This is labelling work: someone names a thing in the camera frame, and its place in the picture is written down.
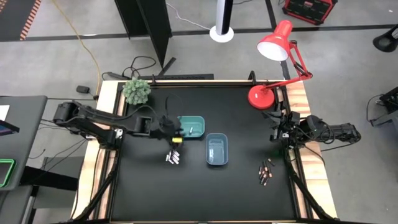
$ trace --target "lamp shade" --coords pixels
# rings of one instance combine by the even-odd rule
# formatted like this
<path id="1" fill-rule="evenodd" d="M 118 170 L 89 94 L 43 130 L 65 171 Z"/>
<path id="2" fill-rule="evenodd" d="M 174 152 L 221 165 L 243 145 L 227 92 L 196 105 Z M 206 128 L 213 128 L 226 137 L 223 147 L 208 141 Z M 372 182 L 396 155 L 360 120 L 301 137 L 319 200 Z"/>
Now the lamp shade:
<path id="1" fill-rule="evenodd" d="M 288 20 L 281 21 L 275 28 L 274 33 L 265 36 L 257 44 L 258 51 L 265 57 L 284 61 L 289 57 L 289 40 L 288 36 L 293 29 L 292 22 Z"/>

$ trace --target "red desk lamp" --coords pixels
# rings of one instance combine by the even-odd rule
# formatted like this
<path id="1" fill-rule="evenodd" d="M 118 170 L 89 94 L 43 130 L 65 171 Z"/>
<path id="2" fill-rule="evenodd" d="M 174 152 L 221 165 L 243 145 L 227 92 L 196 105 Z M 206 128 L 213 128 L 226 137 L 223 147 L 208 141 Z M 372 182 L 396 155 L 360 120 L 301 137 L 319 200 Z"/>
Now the red desk lamp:
<path id="1" fill-rule="evenodd" d="M 297 42 L 295 40 L 288 41 L 287 39 L 292 29 L 293 24 L 290 21 L 281 21 L 275 28 L 273 34 L 265 36 L 257 44 L 258 51 L 260 51 L 263 56 L 271 60 L 281 62 L 290 58 L 298 74 L 297 78 L 286 80 L 284 82 L 271 85 L 256 85 L 252 87 L 248 94 L 248 100 L 253 107 L 259 110 L 268 109 L 272 104 L 274 104 L 275 95 L 272 91 L 273 88 L 312 78 L 312 74 L 308 72 L 304 65 L 303 58 L 297 48 Z M 291 52 L 292 49 L 296 51 L 300 63 L 297 63 L 294 60 Z"/>

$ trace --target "lamp arm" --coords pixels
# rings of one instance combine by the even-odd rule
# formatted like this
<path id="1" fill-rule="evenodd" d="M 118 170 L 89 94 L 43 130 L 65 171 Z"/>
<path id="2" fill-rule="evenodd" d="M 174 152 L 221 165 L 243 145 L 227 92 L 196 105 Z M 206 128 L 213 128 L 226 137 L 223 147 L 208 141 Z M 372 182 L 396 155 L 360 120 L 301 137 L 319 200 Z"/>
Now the lamp arm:
<path id="1" fill-rule="evenodd" d="M 312 78 L 312 73 L 310 73 L 307 70 L 307 67 L 304 64 L 303 58 L 301 57 L 300 51 L 297 48 L 297 41 L 295 41 L 295 40 L 290 41 L 289 47 L 290 47 L 290 51 L 288 52 L 289 58 L 291 59 L 294 68 L 296 69 L 298 77 L 290 79 L 290 80 L 286 80 L 284 82 L 266 85 L 265 88 L 271 89 L 271 88 L 285 86 L 285 85 L 288 85 L 291 83 L 295 83 L 295 82 L 302 81 L 302 80 L 308 80 L 308 79 Z M 298 63 L 298 62 L 296 62 L 296 60 L 294 60 L 294 57 L 293 57 L 292 51 L 291 51 L 292 49 L 294 49 L 296 51 L 296 54 L 297 54 L 297 57 L 298 57 L 298 60 L 300 63 Z"/>

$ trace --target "plastic container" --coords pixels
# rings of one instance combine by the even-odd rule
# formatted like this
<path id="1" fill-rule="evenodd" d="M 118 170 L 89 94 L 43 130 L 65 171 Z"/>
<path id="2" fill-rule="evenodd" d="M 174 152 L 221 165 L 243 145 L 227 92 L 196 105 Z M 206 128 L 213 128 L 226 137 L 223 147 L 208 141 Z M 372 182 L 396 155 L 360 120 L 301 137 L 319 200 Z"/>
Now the plastic container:
<path id="1" fill-rule="evenodd" d="M 178 118 L 185 138 L 199 138 L 205 133 L 205 119 L 201 116 L 179 116 Z"/>
<path id="2" fill-rule="evenodd" d="M 228 162 L 228 138 L 225 134 L 211 133 L 206 137 L 206 160 L 213 166 Z"/>

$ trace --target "wooden table frame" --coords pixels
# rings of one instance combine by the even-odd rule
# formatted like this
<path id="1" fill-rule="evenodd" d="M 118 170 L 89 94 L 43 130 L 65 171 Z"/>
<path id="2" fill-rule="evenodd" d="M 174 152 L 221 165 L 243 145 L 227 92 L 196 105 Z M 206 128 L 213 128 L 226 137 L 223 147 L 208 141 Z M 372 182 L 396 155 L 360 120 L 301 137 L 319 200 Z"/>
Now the wooden table frame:
<path id="1" fill-rule="evenodd" d="M 258 80 L 258 82 L 280 82 L 283 80 Z M 115 107 L 115 99 L 118 90 L 119 82 L 124 81 L 105 81 L 101 87 L 101 93 L 99 95 L 99 100 L 97 104 L 97 110 L 106 111 L 109 113 L 117 113 L 122 115 L 124 109 L 124 97 L 121 96 L 118 100 L 118 107 Z M 167 81 L 157 81 L 157 83 L 251 83 L 251 80 L 167 80 Z M 304 85 L 302 82 L 297 82 L 289 84 L 286 86 L 287 97 L 292 111 L 299 112 L 301 117 L 310 115 L 310 108 L 308 105 L 307 95 L 305 93 Z M 280 100 L 284 99 L 284 95 L 281 90 L 278 90 L 278 96 Z M 320 154 L 320 148 L 317 142 L 309 142 L 307 146 L 313 149 L 316 153 Z M 332 217 L 336 217 L 336 210 L 333 203 L 333 198 L 331 196 L 331 191 L 328 183 L 328 178 L 326 175 L 325 167 L 323 166 L 322 160 L 313 154 L 313 152 L 303 148 L 299 151 L 302 168 L 305 176 L 305 181 L 307 184 L 307 189 L 311 192 L 315 200 L 321 205 L 324 211 L 327 212 Z M 99 144 L 96 140 L 92 140 L 87 145 L 87 150 L 85 154 L 85 159 L 83 162 L 83 167 L 80 173 L 80 183 L 78 187 L 78 203 L 76 205 L 76 212 L 74 218 L 79 216 L 83 209 L 88 205 L 92 196 L 96 193 L 101 175 L 105 172 L 103 170 L 104 164 L 107 163 L 106 175 L 112 168 L 114 161 L 114 151 L 109 152 L 109 161 L 104 161 L 105 150 L 99 149 Z M 294 158 L 294 153 L 290 153 L 291 158 Z M 293 162 L 295 170 L 297 170 L 297 163 Z M 300 216 L 302 218 L 307 218 L 305 200 L 301 191 L 295 186 L 297 193 L 298 208 L 300 210 Z M 97 210 L 96 216 L 98 219 L 104 219 L 106 217 L 106 205 L 109 199 L 109 187 L 103 194 L 101 199 L 101 206 Z"/>

